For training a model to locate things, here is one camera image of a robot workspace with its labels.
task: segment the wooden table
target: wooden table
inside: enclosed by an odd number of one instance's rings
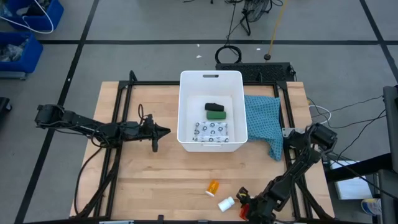
[[[94,119],[111,122],[117,87],[118,82],[103,82]],[[172,132],[159,141],[157,153],[152,152],[150,141],[123,144],[112,219],[156,220],[158,215],[164,215],[166,220],[241,220],[237,200],[224,213],[217,204],[229,196],[234,197],[242,186],[251,195],[256,195],[265,189],[270,180],[286,170],[283,159],[276,162],[268,156],[269,146],[262,141],[247,142],[235,152],[187,152],[177,141],[178,91],[179,86],[133,86],[127,120],[139,121],[137,107],[141,103],[144,114],[152,113],[156,123],[170,128]],[[304,128],[312,120],[303,83],[288,83],[288,91],[295,125]],[[245,86],[244,93],[274,96],[271,86]],[[288,127],[282,94],[280,91],[282,112]],[[120,111],[123,110],[123,99]],[[88,141],[84,161],[96,150]],[[81,176],[79,210],[98,188],[103,160],[104,150],[89,162]],[[309,191],[324,210],[334,216],[321,162],[312,166],[305,176]],[[205,194],[212,179],[220,182],[214,198]],[[298,190],[297,194],[301,202],[301,216],[305,217],[301,192]],[[107,198],[106,191],[102,215]],[[293,220],[292,214],[292,204],[288,202],[276,215],[279,220]]]

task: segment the white box with black print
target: white box with black print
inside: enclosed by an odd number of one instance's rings
[[[206,103],[224,106],[228,142],[196,142],[195,125],[209,121]],[[188,152],[233,152],[248,140],[242,74],[238,71],[184,71],[180,77],[177,139]]]

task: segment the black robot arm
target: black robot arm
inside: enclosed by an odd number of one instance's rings
[[[311,125],[304,133],[292,129],[285,134],[284,148],[299,150],[300,155],[290,168],[281,176],[268,183],[266,189],[252,198],[249,192],[242,187],[236,197],[242,204],[241,217],[251,223],[273,223],[273,211],[281,211],[288,199],[295,181],[315,163],[322,154],[331,152],[336,144],[336,133],[321,124]],[[320,218],[331,219],[316,203],[307,189],[302,189]]]
[[[121,141],[152,140],[152,150],[157,152],[157,141],[170,132],[154,123],[151,114],[140,114],[140,123],[128,121],[122,123],[101,123],[90,118],[78,115],[73,111],[64,110],[59,105],[39,105],[35,119],[37,127],[47,129],[70,129],[82,133],[99,142],[99,147],[117,147]]]

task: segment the blue bin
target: blue bin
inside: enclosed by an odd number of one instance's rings
[[[36,4],[33,0],[8,0],[7,8],[12,13],[13,16],[8,17],[4,16],[6,19],[11,21],[17,22],[19,24],[25,25],[28,23],[29,27],[35,30],[51,30],[51,23],[47,16],[27,16],[25,17],[25,21],[22,19],[21,16],[16,14],[16,11],[20,8],[27,7],[30,4]],[[58,0],[51,0],[49,8],[47,9],[46,13],[49,15],[54,29],[57,28],[58,23],[63,14],[63,7]],[[17,24],[13,24],[9,22],[10,25],[17,29],[17,30],[27,30],[25,27],[19,26]]]
[[[32,73],[43,51],[43,45],[31,33],[5,33],[0,32],[0,45],[20,45],[27,38],[21,58],[16,62],[0,62],[0,71]]]

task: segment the white cord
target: white cord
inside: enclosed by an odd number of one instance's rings
[[[325,124],[326,122],[330,121],[331,112],[330,112],[328,109],[326,109],[326,108],[324,108],[324,107],[321,107],[321,106],[318,106],[318,105],[316,105],[316,106],[315,106],[315,105],[309,105],[309,107],[317,107],[317,108],[320,108],[320,109],[322,109],[322,110],[328,112],[329,118],[328,118],[326,121],[321,122],[321,124]]]
[[[36,32],[36,33],[39,33],[39,34],[51,34],[51,33],[54,31],[54,25],[52,24],[52,21],[51,21],[49,15],[45,12],[45,10],[44,10],[44,9],[42,8],[42,6],[37,2],[37,0],[34,0],[34,1],[35,1],[36,4],[39,6],[39,8],[44,12],[45,16],[47,16],[47,18],[49,19],[49,21],[50,21],[50,23],[51,23],[51,31],[49,31],[49,32],[42,32],[42,31],[38,31],[38,30],[34,30],[34,29],[30,28],[29,24],[28,24],[28,23],[25,21],[25,19],[24,19],[25,16],[22,17],[22,20],[24,20],[24,22],[26,23],[27,26],[22,25],[22,24],[19,24],[19,23],[14,22],[14,21],[11,21],[11,20],[9,20],[9,19],[6,19],[6,18],[4,18],[3,16],[0,16],[0,19],[4,19],[5,21],[11,22],[11,23],[13,23],[13,24],[17,24],[17,25],[19,25],[19,26],[21,26],[21,27],[25,27],[26,29],[29,29],[29,30],[31,30],[31,31],[33,31],[33,32]]]

